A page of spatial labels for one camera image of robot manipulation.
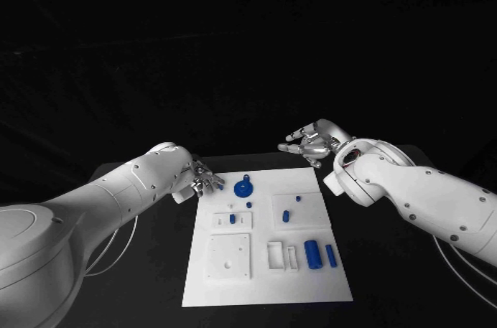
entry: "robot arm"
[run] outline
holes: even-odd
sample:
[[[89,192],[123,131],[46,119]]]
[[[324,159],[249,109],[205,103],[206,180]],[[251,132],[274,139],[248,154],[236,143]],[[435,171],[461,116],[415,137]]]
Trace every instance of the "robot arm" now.
[[[180,203],[222,184],[187,150],[163,143],[52,200],[0,207],[0,327],[55,327],[104,239],[166,194]]]
[[[314,133],[308,126],[304,133],[293,135],[323,133],[318,127],[330,125],[323,125],[321,121],[310,125]],[[333,172],[324,178],[333,193],[346,192],[366,207],[388,197],[408,222],[497,266],[496,194],[432,167],[416,167],[388,142],[347,138],[344,132],[339,135],[343,140],[336,138],[334,145],[329,142],[331,136],[321,138],[326,142],[318,145],[306,136],[300,146],[281,144],[278,148],[310,159],[316,155],[323,158],[321,155],[333,151]]]

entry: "small blue piece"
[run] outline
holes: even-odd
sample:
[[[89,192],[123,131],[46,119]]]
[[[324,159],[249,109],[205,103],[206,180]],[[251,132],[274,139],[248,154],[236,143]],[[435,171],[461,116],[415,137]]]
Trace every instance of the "small blue piece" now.
[[[333,248],[330,244],[326,245],[326,252],[329,253],[331,267],[337,267],[337,260],[334,259],[334,253],[333,253]]]
[[[238,197],[248,197],[254,192],[251,177],[244,175],[244,180],[235,184],[235,194]]]
[[[304,248],[308,268],[320,269],[323,267],[323,262],[318,254],[318,243],[314,240],[307,240],[304,243]]]

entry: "table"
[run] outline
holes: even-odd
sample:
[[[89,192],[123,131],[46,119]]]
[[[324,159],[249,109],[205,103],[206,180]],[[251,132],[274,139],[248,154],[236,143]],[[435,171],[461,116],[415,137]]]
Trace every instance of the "table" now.
[[[411,148],[409,155],[416,153],[421,163],[429,165],[422,152]],[[316,175],[353,302],[182,308],[197,198],[177,205],[169,195],[140,214],[120,262],[104,274],[85,278],[59,328],[460,327],[493,323],[496,310],[463,285],[432,237],[402,220],[389,200],[382,198],[362,207],[344,194],[333,195],[323,184],[333,171],[329,158]],[[205,161],[215,172],[308,167],[300,156],[287,153],[219,156]],[[91,180],[121,164],[104,164]],[[94,271],[120,255],[131,228],[133,221],[121,227]]]

